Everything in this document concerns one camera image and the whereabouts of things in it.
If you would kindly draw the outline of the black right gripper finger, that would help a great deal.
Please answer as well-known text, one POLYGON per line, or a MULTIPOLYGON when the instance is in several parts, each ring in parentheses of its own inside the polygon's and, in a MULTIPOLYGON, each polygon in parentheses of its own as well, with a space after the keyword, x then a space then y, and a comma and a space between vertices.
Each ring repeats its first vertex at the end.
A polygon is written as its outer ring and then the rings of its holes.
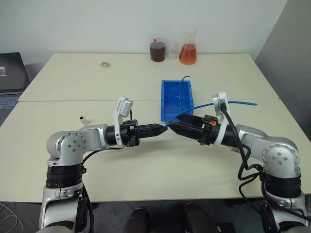
POLYGON ((194 115, 190 115, 190 114, 181 114, 178 116, 178 120, 183 122, 183 123, 195 126, 195 127, 202 127, 202 125, 203 125, 203 118, 202 117, 194 116, 194 115))
POLYGON ((202 141, 202 127, 183 122, 173 122, 170 124, 170 129, 178 135, 194 139, 198 142, 202 141))

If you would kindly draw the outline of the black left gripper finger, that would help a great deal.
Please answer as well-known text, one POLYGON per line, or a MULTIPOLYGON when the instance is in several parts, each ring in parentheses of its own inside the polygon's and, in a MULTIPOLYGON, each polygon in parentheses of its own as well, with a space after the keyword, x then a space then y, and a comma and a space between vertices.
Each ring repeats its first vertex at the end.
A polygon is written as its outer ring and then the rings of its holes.
POLYGON ((149 128, 140 130, 140 138, 159 136, 166 131, 166 128, 149 128))
POLYGON ((140 130, 141 131, 164 132, 166 131, 166 127, 161 124, 153 123, 153 124, 140 125, 140 130))

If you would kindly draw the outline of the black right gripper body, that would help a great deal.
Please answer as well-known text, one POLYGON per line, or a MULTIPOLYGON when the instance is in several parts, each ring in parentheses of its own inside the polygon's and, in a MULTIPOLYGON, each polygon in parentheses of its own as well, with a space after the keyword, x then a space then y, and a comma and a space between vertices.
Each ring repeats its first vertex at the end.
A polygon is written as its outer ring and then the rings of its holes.
POLYGON ((199 143, 202 145, 214 144, 219 134, 220 123, 215 116, 205 115, 203 120, 203 131, 199 143))

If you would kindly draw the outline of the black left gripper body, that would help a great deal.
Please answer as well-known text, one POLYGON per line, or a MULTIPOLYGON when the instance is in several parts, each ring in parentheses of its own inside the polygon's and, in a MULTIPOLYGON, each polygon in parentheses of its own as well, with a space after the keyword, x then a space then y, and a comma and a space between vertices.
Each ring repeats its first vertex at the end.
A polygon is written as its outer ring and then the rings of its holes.
POLYGON ((137 129, 138 121, 136 119, 124 121, 120 125, 121 139, 126 147, 136 147, 140 144, 137 129))

